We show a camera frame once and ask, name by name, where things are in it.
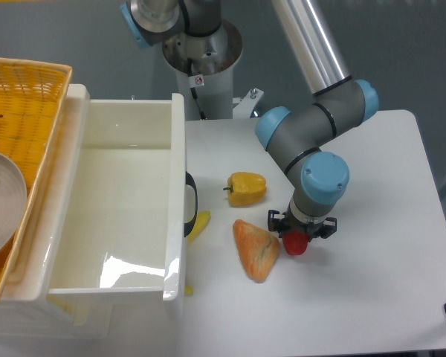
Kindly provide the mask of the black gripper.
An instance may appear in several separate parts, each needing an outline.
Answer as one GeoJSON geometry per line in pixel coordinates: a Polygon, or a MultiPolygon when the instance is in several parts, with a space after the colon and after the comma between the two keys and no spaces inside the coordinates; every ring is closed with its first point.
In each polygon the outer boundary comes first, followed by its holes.
{"type": "Polygon", "coordinates": [[[276,232],[279,238],[291,232],[298,232],[307,234],[309,242],[316,238],[327,239],[337,232],[335,217],[303,215],[303,220],[299,220],[291,211],[280,213],[278,210],[269,210],[267,225],[268,230],[276,232]]]}

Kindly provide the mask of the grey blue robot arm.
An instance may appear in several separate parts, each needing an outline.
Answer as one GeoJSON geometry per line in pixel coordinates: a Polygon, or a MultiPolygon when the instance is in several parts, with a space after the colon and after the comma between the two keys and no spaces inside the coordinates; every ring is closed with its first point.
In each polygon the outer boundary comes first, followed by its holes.
{"type": "MultiPolygon", "coordinates": [[[[256,125],[262,147],[294,187],[287,210],[268,213],[268,229],[283,240],[325,239],[337,230],[330,213],[345,193],[349,168],[322,146],[370,119],[378,95],[367,81],[352,79],[314,1],[273,7],[314,101],[299,114],[270,109],[256,125]]],[[[187,119],[236,116],[233,68],[242,37],[222,18],[220,1],[125,1],[120,12],[140,48],[160,45],[187,119]]]]}

